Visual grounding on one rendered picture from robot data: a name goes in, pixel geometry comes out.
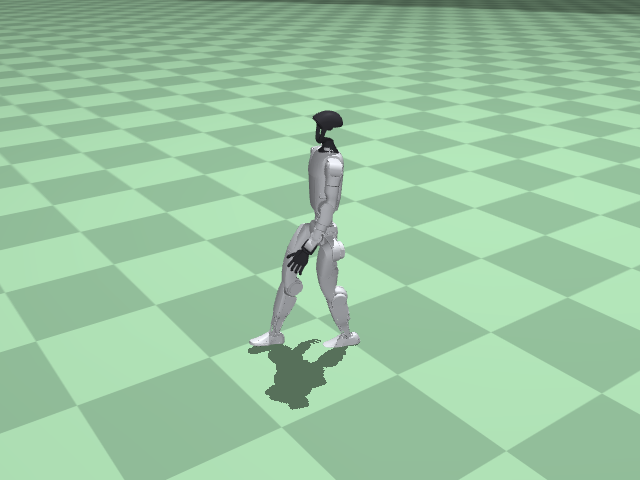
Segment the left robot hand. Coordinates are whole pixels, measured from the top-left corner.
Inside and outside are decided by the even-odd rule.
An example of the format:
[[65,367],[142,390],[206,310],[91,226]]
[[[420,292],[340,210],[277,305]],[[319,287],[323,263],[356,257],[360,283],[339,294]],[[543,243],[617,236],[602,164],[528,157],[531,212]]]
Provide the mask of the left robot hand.
[[293,264],[293,266],[291,267],[291,271],[293,271],[293,269],[295,268],[295,266],[298,264],[298,266],[296,267],[296,269],[295,269],[295,271],[294,271],[294,273],[295,273],[295,274],[297,273],[297,271],[298,271],[298,269],[300,268],[300,266],[302,266],[302,267],[301,267],[301,269],[300,269],[300,271],[299,271],[299,275],[301,275],[301,274],[302,274],[302,271],[303,271],[304,267],[305,267],[305,266],[307,265],[307,263],[308,263],[309,255],[312,255],[312,254],[313,254],[313,252],[314,252],[314,251],[316,250],[316,248],[317,248],[317,245],[316,245],[316,246],[315,246],[315,248],[312,250],[312,252],[310,252],[310,251],[308,251],[306,248],[304,248],[304,245],[306,244],[306,242],[307,242],[308,240],[309,240],[309,239],[307,239],[307,240],[305,241],[305,243],[303,244],[303,246],[301,247],[301,248],[302,248],[302,250],[297,250],[297,252],[295,252],[295,253],[291,253],[291,254],[289,254],[289,255],[287,256],[287,259],[288,259],[288,258],[290,258],[290,257],[292,257],[292,256],[294,256],[294,257],[293,257],[293,259],[292,259],[292,260],[288,263],[288,265],[287,265],[287,267],[290,267],[290,265],[291,265],[293,262],[295,262],[295,263]]

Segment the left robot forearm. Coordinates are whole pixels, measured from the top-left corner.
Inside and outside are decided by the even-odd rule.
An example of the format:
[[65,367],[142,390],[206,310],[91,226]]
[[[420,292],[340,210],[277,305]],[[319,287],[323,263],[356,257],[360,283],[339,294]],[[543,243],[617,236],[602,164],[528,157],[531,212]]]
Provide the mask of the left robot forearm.
[[330,204],[324,204],[321,208],[320,216],[316,218],[316,223],[313,228],[314,232],[311,233],[309,240],[304,245],[308,251],[312,252],[316,245],[318,245],[324,238],[323,234],[326,233],[327,227],[330,226],[333,218],[333,207]]

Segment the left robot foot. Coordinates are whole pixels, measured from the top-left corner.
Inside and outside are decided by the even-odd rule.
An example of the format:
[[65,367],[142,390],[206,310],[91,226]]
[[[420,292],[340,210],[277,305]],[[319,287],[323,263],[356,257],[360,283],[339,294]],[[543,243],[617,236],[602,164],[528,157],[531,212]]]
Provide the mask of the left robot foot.
[[[344,339],[342,334],[339,334],[335,338],[325,341],[323,343],[323,346],[328,348],[335,348],[335,347],[343,347],[343,346],[355,345],[360,343],[360,337],[356,332],[350,332],[350,335],[351,335],[350,338]],[[346,335],[344,337],[346,337]]]

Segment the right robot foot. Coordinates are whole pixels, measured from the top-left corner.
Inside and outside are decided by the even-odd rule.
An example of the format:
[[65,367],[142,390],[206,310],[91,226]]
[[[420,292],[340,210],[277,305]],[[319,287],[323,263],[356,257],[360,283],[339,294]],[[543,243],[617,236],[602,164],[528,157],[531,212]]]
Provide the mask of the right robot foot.
[[[274,331],[275,333],[275,331]],[[271,333],[272,334],[272,333]],[[284,335],[282,332],[279,332],[278,336],[271,336],[271,334],[269,332],[266,332],[265,334],[250,339],[249,344],[253,345],[253,346],[269,346],[272,344],[283,344],[284,343]],[[277,334],[276,334],[277,335]]]

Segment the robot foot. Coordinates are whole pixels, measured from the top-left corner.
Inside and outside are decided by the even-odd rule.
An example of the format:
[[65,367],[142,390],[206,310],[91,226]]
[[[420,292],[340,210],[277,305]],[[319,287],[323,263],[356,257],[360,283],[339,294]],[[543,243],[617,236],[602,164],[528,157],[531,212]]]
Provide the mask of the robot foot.
[[[275,331],[274,331],[275,333]],[[272,334],[272,333],[271,333]],[[284,343],[284,335],[282,332],[279,332],[278,336],[271,336],[271,334],[269,332],[266,332],[265,334],[250,339],[249,344],[253,345],[253,346],[269,346],[272,344],[283,344]],[[277,335],[277,334],[276,334]]]
[[[351,335],[350,338],[344,339],[342,334],[339,334],[335,338],[325,341],[323,343],[323,346],[328,348],[335,348],[335,347],[343,347],[343,346],[355,345],[360,343],[360,337],[356,332],[350,332],[350,335]],[[344,337],[346,337],[346,335]]]

